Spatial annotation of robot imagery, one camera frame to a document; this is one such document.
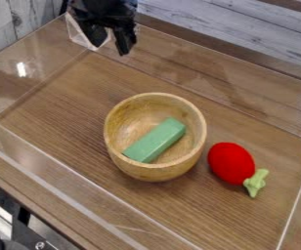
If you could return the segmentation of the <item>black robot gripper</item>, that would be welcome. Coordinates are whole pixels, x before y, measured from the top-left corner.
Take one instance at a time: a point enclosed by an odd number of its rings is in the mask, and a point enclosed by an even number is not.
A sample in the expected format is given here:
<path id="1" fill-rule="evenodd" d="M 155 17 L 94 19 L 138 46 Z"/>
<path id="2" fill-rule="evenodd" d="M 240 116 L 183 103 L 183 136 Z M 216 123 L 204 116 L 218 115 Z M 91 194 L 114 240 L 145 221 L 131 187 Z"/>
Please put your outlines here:
<path id="1" fill-rule="evenodd" d="M 105 43 L 109 37 L 105 27 L 115 27 L 113 32 L 118 53 L 121 56 L 127 55 L 138 42 L 138 0 L 69 0 L 69 7 L 93 45 L 99 47 Z"/>

